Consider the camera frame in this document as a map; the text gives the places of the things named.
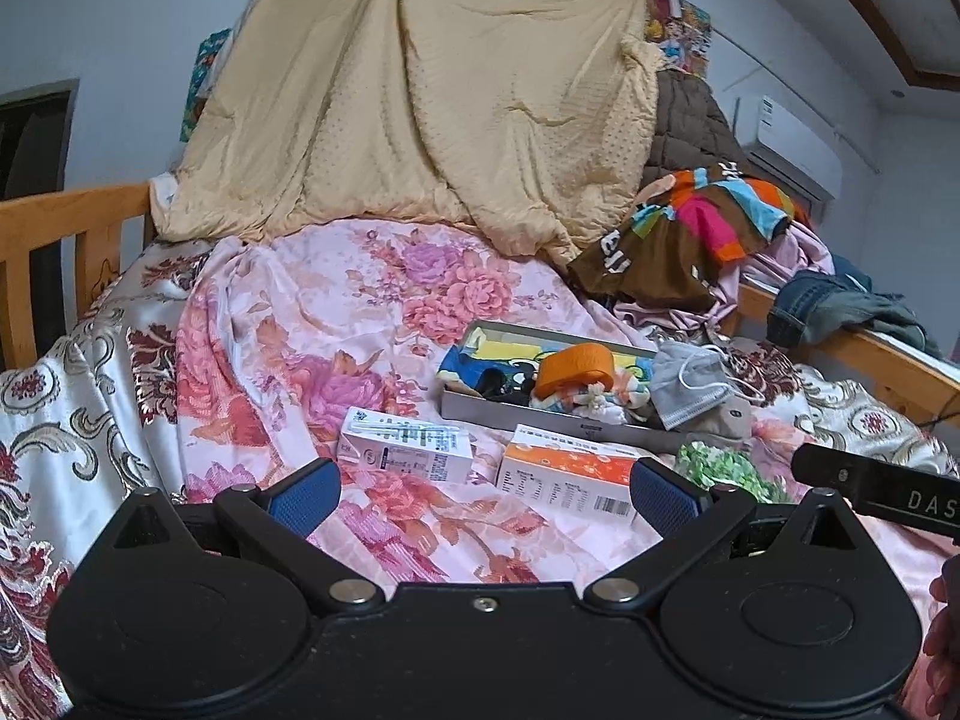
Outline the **person's right hand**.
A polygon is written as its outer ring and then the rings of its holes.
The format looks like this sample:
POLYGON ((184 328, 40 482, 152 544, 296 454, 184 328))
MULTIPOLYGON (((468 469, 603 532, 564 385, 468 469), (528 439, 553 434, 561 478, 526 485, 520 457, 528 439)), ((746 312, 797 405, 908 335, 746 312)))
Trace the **person's right hand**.
POLYGON ((926 712, 929 717, 946 720, 958 717, 958 562, 958 554, 944 562, 939 577, 931 583, 932 598, 942 608, 923 645, 924 655, 929 656, 926 681, 931 690, 926 712))

